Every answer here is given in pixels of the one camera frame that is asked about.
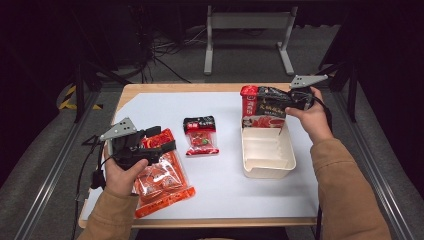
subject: person's left hand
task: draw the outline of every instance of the person's left hand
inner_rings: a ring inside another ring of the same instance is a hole
[[[105,159],[109,158],[107,146],[104,148],[103,155]],[[148,163],[147,159],[142,159],[125,171],[116,164],[113,158],[110,158],[105,163],[106,186],[118,195],[131,195],[135,179],[147,167]]]

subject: white plastic container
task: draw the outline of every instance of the white plastic container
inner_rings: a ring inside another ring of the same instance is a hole
[[[241,134],[247,177],[283,178],[296,167],[287,122],[282,129],[242,128]]]

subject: sleeve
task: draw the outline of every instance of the sleeve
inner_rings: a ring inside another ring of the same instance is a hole
[[[86,239],[128,239],[134,220],[138,196],[119,196],[107,187],[91,212],[87,227],[78,237]]]
[[[371,186],[352,155],[337,139],[311,148],[323,211],[323,238],[391,239]]]

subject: snack package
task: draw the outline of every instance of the snack package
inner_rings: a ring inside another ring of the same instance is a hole
[[[265,86],[243,86],[242,127],[282,128],[285,123],[285,107],[290,101],[279,89]]]
[[[218,154],[213,116],[185,118],[184,132],[190,145],[186,155]]]
[[[143,138],[145,148],[155,148],[174,140],[170,129],[160,134]],[[135,217],[141,218],[178,201],[192,197],[196,191],[190,186],[178,157],[177,150],[164,153],[158,163],[147,166],[141,172],[134,188],[140,196]]]

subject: tripod leg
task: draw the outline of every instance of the tripod leg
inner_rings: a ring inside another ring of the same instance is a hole
[[[331,91],[340,92],[343,89],[351,74],[350,66],[350,64],[343,64],[339,66],[336,74],[329,84]]]
[[[112,80],[114,80],[116,82],[121,83],[122,85],[131,84],[131,82],[128,81],[128,80],[126,80],[125,78],[122,78],[122,77],[116,75],[113,72],[107,71],[107,70],[101,68],[100,66],[94,64],[94,63],[87,62],[87,66],[91,67],[92,69],[94,69],[94,70],[96,70],[98,72],[103,73],[105,76],[109,77],[110,79],[112,79]]]
[[[334,72],[334,71],[337,71],[337,70],[339,70],[340,68],[342,68],[344,65],[345,65],[346,63],[345,62],[342,62],[342,63],[338,63],[338,64],[334,64],[334,65],[331,65],[331,66],[329,66],[329,67],[327,67],[327,68],[325,68],[325,69],[323,69],[323,70],[321,70],[321,71],[319,71],[318,73],[316,73],[315,75],[324,75],[324,74],[330,74],[330,73],[332,73],[332,72]]]
[[[355,66],[352,66],[352,73],[349,81],[349,95],[347,99],[347,112],[349,113],[350,120],[356,122],[355,118],[355,104],[356,104],[356,90],[358,85],[358,77]]]
[[[84,114],[84,80],[82,76],[81,64],[75,69],[75,86],[77,93],[77,116],[75,117],[75,123],[79,122],[81,116]]]

